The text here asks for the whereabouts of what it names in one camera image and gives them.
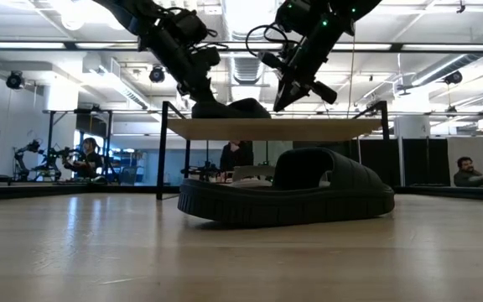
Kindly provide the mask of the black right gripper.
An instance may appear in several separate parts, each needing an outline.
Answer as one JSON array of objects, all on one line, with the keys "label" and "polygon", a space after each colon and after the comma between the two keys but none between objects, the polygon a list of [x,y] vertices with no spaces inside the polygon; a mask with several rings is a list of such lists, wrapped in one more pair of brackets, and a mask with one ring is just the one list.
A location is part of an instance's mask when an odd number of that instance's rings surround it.
[{"label": "black right gripper", "polygon": [[343,33],[354,33],[353,18],[329,13],[322,15],[293,53],[283,61],[282,77],[273,105],[275,112],[282,111],[310,92],[329,104],[336,101],[337,92],[317,81],[315,74],[327,62],[329,52]]}]

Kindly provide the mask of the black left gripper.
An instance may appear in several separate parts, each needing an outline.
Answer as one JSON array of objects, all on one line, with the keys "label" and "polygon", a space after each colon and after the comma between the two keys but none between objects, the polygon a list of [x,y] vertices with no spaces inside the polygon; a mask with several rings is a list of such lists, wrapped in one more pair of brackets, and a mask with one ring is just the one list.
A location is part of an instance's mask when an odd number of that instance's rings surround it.
[{"label": "black left gripper", "polygon": [[140,50],[150,51],[176,80],[179,94],[196,102],[192,118],[229,117],[230,108],[218,102],[210,88],[208,72],[221,61],[216,47],[194,50],[166,29],[154,27],[140,35]]}]

